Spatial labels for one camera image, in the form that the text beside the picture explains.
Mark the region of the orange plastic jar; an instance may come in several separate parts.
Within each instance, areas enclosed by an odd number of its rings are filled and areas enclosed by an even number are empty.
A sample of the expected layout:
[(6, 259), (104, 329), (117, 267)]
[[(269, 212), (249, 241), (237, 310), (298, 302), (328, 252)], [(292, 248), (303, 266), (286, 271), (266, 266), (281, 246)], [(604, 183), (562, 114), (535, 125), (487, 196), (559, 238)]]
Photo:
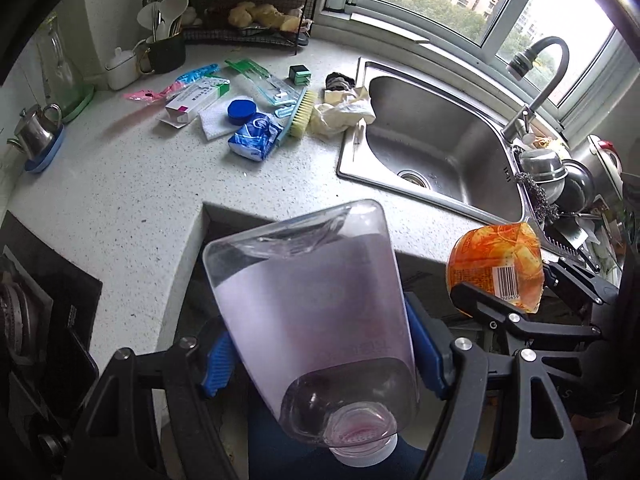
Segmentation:
[(526, 222), (483, 226), (457, 240), (446, 265), (447, 289), (469, 283), (527, 314), (544, 292), (540, 243)]

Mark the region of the clear purple liquid bottle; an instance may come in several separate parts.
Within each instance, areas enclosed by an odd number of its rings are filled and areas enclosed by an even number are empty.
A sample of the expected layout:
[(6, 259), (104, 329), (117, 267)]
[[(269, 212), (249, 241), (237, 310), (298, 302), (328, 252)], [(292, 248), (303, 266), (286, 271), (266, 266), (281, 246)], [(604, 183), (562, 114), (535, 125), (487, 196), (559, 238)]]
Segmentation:
[(291, 438), (351, 448), (413, 420), (416, 364), (378, 202), (214, 240), (203, 263), (248, 376)]

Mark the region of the blue tissue pack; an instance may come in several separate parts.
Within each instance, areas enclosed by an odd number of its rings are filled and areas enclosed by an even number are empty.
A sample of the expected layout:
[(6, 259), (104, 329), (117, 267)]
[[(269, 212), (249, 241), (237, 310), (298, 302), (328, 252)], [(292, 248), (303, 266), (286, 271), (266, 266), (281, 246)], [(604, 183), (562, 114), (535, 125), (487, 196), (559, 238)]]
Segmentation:
[(252, 162), (263, 162), (283, 127), (268, 114), (255, 113), (246, 124), (230, 136), (228, 145), (232, 153)]

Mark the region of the cream glove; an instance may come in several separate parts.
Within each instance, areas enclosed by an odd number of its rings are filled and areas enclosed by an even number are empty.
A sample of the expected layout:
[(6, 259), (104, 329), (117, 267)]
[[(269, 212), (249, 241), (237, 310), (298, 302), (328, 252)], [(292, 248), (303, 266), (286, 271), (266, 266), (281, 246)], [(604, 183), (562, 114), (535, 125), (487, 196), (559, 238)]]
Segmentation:
[(375, 119), (370, 94), (366, 88), (326, 89), (322, 102), (314, 106), (308, 130), (314, 136), (331, 139), (360, 122), (371, 125)]

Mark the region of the white paper towel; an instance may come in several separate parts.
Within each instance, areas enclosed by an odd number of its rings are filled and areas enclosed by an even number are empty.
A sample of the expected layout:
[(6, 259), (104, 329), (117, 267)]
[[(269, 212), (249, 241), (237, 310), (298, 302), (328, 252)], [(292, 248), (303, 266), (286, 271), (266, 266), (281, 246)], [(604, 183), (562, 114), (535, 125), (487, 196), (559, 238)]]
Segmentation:
[(236, 100), (253, 102), (252, 98), (242, 94), (224, 96), (198, 113), (198, 120), (206, 142), (212, 142), (222, 136), (230, 136), (243, 125), (241, 119), (230, 119), (228, 115), (229, 106)]

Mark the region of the teal scrub brush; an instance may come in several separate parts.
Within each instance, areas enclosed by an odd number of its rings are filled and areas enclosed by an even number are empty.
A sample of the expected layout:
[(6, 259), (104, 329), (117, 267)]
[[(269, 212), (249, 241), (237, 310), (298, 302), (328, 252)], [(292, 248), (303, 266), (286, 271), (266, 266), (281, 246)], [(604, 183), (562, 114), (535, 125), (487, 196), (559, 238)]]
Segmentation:
[(314, 90), (306, 89), (298, 99), (288, 122), (276, 139), (276, 145), (280, 146), (286, 139), (301, 139), (309, 125), (314, 103), (317, 101), (318, 93)]

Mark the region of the blue round lid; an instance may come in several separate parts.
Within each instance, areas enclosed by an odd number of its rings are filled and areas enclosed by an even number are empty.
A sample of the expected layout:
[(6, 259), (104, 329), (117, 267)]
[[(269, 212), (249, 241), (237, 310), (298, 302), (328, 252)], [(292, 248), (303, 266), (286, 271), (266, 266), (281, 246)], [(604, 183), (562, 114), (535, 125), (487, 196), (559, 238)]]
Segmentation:
[(235, 99), (228, 105), (227, 117), (232, 125), (240, 126), (246, 124), (256, 112), (257, 106), (253, 100)]

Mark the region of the white medicine box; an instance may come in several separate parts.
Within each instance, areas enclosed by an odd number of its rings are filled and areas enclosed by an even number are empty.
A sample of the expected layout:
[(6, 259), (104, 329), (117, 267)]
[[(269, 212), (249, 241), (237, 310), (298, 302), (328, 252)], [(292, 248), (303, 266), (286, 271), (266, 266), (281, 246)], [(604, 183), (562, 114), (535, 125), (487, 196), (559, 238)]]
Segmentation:
[(193, 122), (198, 114), (225, 96), (231, 87), (229, 79), (204, 77), (192, 82), (165, 105), (160, 122), (181, 129)]

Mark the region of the green toothbrush blister pack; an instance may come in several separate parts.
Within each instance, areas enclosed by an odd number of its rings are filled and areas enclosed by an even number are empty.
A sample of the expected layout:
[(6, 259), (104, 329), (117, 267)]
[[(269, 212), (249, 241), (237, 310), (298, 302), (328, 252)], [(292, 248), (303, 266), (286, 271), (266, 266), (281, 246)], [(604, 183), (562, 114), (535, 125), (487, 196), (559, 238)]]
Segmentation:
[(239, 61), (224, 61), (229, 67), (248, 79), (259, 93), (274, 108), (277, 118), (290, 117), (296, 111), (296, 106), (302, 92), (284, 80), (274, 76), (265, 67), (250, 58)]

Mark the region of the pink blue plastic wrapper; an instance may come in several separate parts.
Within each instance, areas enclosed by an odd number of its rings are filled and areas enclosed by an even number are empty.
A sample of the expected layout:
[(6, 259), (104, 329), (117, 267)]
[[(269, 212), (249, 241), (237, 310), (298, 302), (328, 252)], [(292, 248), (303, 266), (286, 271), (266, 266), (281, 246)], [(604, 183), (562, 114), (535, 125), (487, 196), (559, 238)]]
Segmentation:
[(194, 82), (197, 82), (205, 77), (214, 76), (219, 71), (220, 66), (218, 64), (208, 64), (197, 68), (196, 70), (189, 70), (188, 72), (182, 74), (162, 91), (139, 90), (137, 92), (124, 94), (124, 99), (127, 101), (141, 103), (166, 101), (167, 99), (172, 98), (176, 94), (180, 93), (187, 86), (190, 86), (190, 84), (193, 84)]

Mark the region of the steel wool scrubber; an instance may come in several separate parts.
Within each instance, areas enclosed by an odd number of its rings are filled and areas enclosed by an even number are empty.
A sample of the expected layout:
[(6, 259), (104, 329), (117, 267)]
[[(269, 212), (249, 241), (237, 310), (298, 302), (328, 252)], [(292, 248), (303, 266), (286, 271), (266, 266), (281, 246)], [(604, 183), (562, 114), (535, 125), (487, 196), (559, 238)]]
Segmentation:
[(560, 212), (558, 206), (550, 202), (544, 188), (530, 174), (519, 172), (515, 175), (515, 179), (526, 189), (534, 217), (541, 226), (552, 224), (559, 220)]

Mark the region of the person blue trouser legs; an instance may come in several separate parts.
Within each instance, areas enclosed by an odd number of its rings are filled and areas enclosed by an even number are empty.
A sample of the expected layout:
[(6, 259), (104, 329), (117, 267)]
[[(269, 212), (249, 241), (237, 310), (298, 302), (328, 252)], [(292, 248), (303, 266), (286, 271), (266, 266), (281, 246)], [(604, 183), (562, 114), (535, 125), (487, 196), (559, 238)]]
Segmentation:
[(426, 447), (404, 437), (322, 448), (291, 438), (258, 393), (248, 401), (248, 476), (251, 479), (414, 479)]

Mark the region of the white rice cooker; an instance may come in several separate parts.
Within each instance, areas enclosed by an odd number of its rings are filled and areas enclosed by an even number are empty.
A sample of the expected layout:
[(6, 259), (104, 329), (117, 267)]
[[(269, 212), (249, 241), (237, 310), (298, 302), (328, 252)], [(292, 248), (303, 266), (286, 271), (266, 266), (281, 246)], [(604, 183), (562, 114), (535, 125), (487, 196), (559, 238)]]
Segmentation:
[(620, 155), (617, 153), (614, 144), (611, 141), (603, 140), (594, 134), (590, 134), (590, 140), (600, 148), (600, 151), (603, 155), (605, 155), (611, 162), (613, 167), (615, 168), (617, 174), (619, 176), (623, 173), (623, 164), (620, 159)]

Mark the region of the stainless steel sink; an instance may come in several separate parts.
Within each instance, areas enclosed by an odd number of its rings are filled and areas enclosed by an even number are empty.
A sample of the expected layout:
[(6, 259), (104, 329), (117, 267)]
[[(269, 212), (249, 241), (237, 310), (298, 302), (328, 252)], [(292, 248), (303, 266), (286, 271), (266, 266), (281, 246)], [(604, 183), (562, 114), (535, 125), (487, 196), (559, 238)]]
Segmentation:
[(372, 58), (359, 58), (356, 81), (369, 92), (375, 120), (345, 132), (339, 177), (480, 223), (542, 229), (518, 180), (518, 150), (492, 110), (431, 76)]

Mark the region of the grey dish rag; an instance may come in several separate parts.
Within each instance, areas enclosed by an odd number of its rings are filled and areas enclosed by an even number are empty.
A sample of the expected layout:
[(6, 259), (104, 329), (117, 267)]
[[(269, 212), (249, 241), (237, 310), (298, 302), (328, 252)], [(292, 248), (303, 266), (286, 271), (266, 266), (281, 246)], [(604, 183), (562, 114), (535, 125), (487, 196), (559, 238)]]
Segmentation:
[(355, 88), (356, 81), (342, 73), (333, 72), (326, 76), (326, 90), (349, 91)]

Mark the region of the blue saucer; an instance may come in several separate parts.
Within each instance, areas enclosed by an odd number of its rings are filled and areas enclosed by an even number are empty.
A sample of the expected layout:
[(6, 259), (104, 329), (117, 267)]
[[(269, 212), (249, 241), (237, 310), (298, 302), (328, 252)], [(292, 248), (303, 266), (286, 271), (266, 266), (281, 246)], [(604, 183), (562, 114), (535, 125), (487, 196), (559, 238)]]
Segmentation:
[(28, 160), (25, 162), (24, 170), (28, 174), (42, 174), (43, 171), (50, 166), (50, 163), (53, 162), (53, 159), (56, 154), (58, 154), (58, 150), (61, 148), (64, 139), (65, 126), (62, 126), (53, 143), (47, 148), (47, 151), (37, 160)]

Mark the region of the black green power adapter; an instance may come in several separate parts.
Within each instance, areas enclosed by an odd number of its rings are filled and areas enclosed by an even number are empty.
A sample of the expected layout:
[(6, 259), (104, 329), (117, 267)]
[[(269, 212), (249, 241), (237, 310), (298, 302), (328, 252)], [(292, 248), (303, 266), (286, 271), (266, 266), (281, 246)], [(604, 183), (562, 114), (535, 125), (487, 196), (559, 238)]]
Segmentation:
[(296, 86), (308, 86), (311, 81), (311, 71), (305, 65), (291, 65), (288, 68), (288, 79)]

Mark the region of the small steel teapot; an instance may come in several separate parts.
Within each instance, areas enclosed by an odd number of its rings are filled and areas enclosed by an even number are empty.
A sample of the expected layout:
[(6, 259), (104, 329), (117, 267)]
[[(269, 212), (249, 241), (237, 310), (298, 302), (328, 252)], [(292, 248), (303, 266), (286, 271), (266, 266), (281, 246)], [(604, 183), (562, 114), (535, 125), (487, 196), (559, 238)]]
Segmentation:
[(38, 104), (23, 108), (13, 136), (6, 144), (13, 146), (28, 160), (35, 162), (52, 148), (62, 128), (62, 110), (51, 103), (41, 108)]

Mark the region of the green tray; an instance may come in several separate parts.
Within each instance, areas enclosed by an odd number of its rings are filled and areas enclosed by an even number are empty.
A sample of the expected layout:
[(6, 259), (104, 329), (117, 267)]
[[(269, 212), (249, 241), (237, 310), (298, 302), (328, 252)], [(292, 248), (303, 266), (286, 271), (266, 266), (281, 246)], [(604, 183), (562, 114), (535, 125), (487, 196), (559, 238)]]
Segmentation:
[(77, 102), (73, 102), (70, 106), (64, 108), (62, 122), (69, 124), (75, 120), (89, 105), (93, 99), (94, 92), (96, 92), (96, 87), (93, 84), (87, 84), (84, 90), (82, 90), (81, 98)]

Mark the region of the white ceramic sugar pot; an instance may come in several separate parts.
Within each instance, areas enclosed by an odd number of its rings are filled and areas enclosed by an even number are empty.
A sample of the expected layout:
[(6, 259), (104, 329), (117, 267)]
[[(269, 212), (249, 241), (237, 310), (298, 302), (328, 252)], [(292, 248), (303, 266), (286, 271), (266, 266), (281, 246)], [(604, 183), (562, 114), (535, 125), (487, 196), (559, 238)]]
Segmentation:
[(104, 66), (108, 88), (122, 90), (137, 81), (141, 74), (137, 53), (134, 50), (114, 49), (113, 56)]

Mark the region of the dark green utensil mug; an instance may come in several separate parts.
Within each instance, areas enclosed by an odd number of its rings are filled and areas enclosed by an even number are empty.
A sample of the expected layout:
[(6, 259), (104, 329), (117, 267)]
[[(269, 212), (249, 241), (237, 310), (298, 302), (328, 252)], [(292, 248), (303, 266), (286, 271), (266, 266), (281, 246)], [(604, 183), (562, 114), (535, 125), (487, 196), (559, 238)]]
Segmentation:
[(162, 40), (141, 40), (137, 48), (142, 48), (139, 58), (142, 75), (167, 74), (186, 62), (186, 43), (181, 32)]

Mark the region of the glass carafe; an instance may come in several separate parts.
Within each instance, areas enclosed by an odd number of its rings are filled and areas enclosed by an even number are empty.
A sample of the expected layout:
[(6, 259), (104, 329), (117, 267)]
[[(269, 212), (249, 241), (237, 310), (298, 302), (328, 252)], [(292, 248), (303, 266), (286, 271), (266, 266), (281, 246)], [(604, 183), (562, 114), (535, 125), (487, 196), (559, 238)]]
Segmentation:
[(64, 108), (81, 98), (85, 83), (65, 52), (55, 12), (51, 12), (38, 27), (36, 46), (46, 101), (58, 104), (63, 114)]

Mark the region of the ginger root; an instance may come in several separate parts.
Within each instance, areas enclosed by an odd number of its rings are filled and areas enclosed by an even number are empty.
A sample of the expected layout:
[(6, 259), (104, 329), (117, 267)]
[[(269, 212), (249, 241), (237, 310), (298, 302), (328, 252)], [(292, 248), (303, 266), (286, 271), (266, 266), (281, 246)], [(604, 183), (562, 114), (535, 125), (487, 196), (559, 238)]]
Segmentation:
[(299, 15), (284, 14), (270, 3), (256, 4), (245, 1), (230, 10), (228, 23), (239, 29), (257, 25), (262, 29), (279, 32), (297, 32), (302, 26), (302, 18)]

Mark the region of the white rice spoon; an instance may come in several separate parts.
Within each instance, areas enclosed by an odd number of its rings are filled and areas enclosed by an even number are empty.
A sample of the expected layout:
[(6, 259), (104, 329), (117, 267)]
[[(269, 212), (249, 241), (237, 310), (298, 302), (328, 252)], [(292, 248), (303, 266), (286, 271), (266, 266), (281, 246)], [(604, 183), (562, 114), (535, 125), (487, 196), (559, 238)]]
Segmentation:
[(178, 20), (189, 5), (189, 0), (163, 0), (160, 3), (160, 24), (157, 27), (156, 39), (169, 37), (172, 24)]

